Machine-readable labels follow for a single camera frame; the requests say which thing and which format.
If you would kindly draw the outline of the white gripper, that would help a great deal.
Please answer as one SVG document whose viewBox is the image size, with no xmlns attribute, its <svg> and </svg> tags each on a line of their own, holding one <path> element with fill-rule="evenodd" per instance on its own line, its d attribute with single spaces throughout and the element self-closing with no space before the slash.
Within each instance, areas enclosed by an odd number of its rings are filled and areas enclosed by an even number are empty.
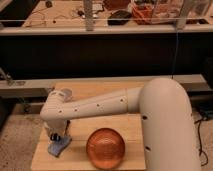
<svg viewBox="0 0 213 171">
<path fill-rule="evenodd" d="M 60 141 L 65 129 L 69 129 L 70 123 L 70 120 L 49 120 L 44 122 L 44 128 L 51 141 Z"/>
</svg>

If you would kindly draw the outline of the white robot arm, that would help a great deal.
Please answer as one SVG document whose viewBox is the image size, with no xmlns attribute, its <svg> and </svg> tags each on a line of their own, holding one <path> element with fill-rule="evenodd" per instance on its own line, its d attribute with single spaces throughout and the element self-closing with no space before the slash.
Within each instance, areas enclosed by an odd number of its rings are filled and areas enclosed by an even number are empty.
<svg viewBox="0 0 213 171">
<path fill-rule="evenodd" d="M 52 91 L 40 113 L 47 134 L 62 136 L 70 119 L 141 115 L 147 171 L 201 171 L 192 107 L 185 89 L 170 78 L 75 102 L 68 90 Z"/>
</svg>

